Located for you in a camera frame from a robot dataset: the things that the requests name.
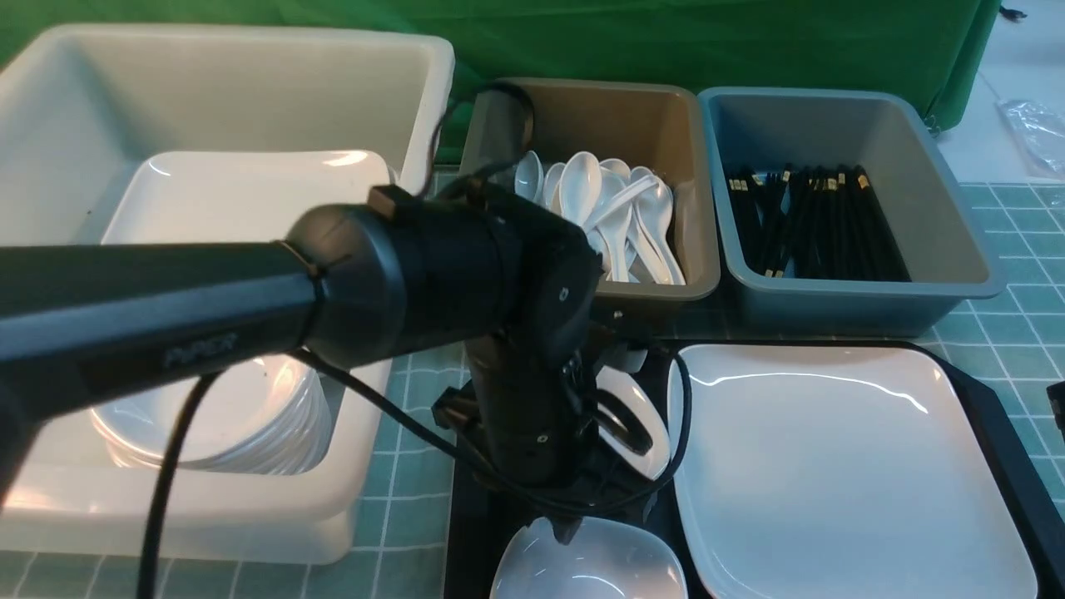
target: chopsticks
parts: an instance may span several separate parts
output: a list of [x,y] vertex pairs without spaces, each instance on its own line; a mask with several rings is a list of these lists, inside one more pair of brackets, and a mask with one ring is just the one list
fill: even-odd
[[785,165],[727,177],[748,266],[767,277],[908,281],[869,174],[861,165]]

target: black tray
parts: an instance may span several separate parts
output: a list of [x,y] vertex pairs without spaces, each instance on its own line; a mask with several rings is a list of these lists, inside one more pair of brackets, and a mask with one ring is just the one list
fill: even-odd
[[[781,344],[779,342],[743,341],[666,341],[671,347],[709,343]],[[965,374],[924,349],[904,342],[788,342],[800,346],[876,346],[902,347],[928,355],[950,377],[962,407],[976,433],[980,448],[990,466],[1006,506],[1028,549],[1038,579],[1039,599],[1065,599],[1065,522],[1062,521],[1046,487],[1039,480],[1025,448],[1017,438],[999,403],[998,396],[979,381]],[[649,356],[643,370],[634,375],[655,404],[662,419],[666,414],[666,385],[669,362],[662,357]],[[512,498],[489,492],[477,484],[470,471],[455,467],[452,484],[450,534],[447,540],[447,564],[444,599],[488,597],[495,568],[514,533],[532,520],[524,504]],[[685,543],[676,508],[672,483],[658,496],[645,523],[630,522],[651,531],[676,553],[684,568],[691,599],[706,599]]]

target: utensil bin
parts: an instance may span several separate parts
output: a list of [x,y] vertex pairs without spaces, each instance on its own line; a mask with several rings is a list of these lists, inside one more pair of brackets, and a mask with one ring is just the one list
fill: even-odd
[[[687,285],[601,280],[593,315],[600,322],[661,329],[682,306],[709,295],[721,276],[703,117],[695,96],[679,87],[564,79],[510,79],[532,98],[532,149],[545,164],[587,150],[646,166],[673,190],[670,241]],[[502,93],[477,99],[460,174],[511,160],[521,150],[524,114]],[[512,189],[512,180],[498,182]]]
[[[1005,278],[914,109],[887,94],[712,87],[699,95],[721,245],[743,320],[774,333],[914,337]],[[861,164],[912,282],[769,278],[744,262],[725,171]]]

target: white bowl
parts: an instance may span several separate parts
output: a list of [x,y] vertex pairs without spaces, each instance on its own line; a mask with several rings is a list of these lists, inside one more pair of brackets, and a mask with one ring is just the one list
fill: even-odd
[[546,518],[518,531],[503,552],[490,599],[685,599],[673,550],[648,531],[585,518],[570,545]]

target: green grid mat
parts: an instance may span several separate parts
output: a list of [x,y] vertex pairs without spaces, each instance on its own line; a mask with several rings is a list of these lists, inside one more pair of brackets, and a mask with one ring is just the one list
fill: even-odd
[[[1047,385],[1065,378],[1065,185],[970,184],[963,191],[1002,258],[1009,290],[964,302],[917,342],[995,389],[1065,515],[1065,442],[1046,400]],[[684,311],[674,334],[750,338],[733,317],[711,298]],[[393,361],[388,396],[431,426],[429,406],[468,377],[458,345],[404,356]],[[452,471],[443,454],[382,418],[356,506],[355,547],[343,560],[328,566],[170,560],[161,570],[160,596],[437,599]],[[135,568],[131,557],[0,552],[0,597],[128,598]]]

